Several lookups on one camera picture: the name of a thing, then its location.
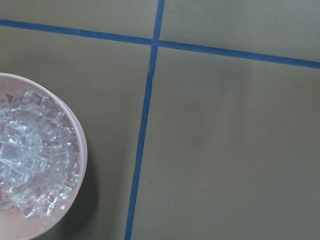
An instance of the pink bowl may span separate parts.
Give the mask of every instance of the pink bowl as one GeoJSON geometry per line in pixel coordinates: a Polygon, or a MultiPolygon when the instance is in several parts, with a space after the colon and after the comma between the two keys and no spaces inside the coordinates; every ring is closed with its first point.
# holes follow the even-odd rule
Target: pink bowl
{"type": "Polygon", "coordinates": [[[1,211],[0,240],[29,240],[52,228],[58,221],[61,220],[61,218],[71,207],[77,196],[86,172],[88,150],[85,133],[71,109],[61,99],[45,89],[43,86],[21,76],[0,73],[0,94],[5,93],[13,96],[35,88],[42,90],[59,104],[75,129],[80,149],[79,182],[72,190],[68,200],[60,203],[53,210],[52,216],[50,217],[35,216],[30,220],[26,220],[24,215],[17,208],[13,208],[9,211],[1,211]]]}

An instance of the bowl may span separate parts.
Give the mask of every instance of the bowl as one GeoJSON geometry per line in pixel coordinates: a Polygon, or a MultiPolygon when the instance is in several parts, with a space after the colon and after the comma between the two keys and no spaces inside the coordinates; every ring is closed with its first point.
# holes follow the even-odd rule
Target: bowl
{"type": "Polygon", "coordinates": [[[27,220],[16,207],[8,211],[0,211],[0,240],[29,240],[51,229],[62,219],[71,207],[80,189],[86,171],[88,150],[85,133],[71,109],[60,98],[43,86],[21,76],[0,73],[0,94],[5,93],[14,96],[32,89],[39,89],[50,96],[64,110],[64,113],[74,127],[80,153],[79,180],[77,185],[72,189],[67,201],[61,202],[49,217],[39,217],[36,215],[27,220]]]}

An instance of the gray floor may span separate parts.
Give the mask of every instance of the gray floor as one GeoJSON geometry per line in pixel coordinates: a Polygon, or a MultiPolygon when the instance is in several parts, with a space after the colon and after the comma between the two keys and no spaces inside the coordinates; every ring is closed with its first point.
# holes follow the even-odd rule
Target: gray floor
{"type": "MultiPolygon", "coordinates": [[[[157,2],[2,1],[0,19],[152,38],[157,2]]],[[[168,0],[160,39],[320,62],[319,11],[316,0],[168,0]]],[[[61,98],[87,138],[79,195],[36,240],[123,240],[151,47],[0,36],[0,72],[61,98]]],[[[160,47],[131,239],[318,240],[319,92],[319,69],[160,47]]]]}

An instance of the round bowl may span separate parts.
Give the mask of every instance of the round bowl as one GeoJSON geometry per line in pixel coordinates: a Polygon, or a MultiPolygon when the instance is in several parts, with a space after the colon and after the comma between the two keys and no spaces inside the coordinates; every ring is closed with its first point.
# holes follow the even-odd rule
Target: round bowl
{"type": "Polygon", "coordinates": [[[50,217],[34,216],[27,220],[16,207],[8,211],[0,211],[0,240],[29,240],[51,229],[67,213],[74,202],[81,183],[84,179],[87,166],[87,142],[85,133],[71,109],[52,92],[43,86],[21,76],[0,73],[0,94],[11,96],[28,90],[39,89],[49,95],[64,110],[75,129],[80,150],[80,173],[77,185],[72,189],[67,201],[61,202],[52,212],[50,217]]]}

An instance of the bowl of clear cubes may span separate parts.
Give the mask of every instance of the bowl of clear cubes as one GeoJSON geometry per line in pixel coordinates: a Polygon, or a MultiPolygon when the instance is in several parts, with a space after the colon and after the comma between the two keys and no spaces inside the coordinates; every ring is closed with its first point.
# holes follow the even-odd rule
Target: bowl of clear cubes
{"type": "Polygon", "coordinates": [[[0,240],[52,228],[75,200],[86,166],[85,134],[70,108],[33,81],[0,73],[0,240]]]}

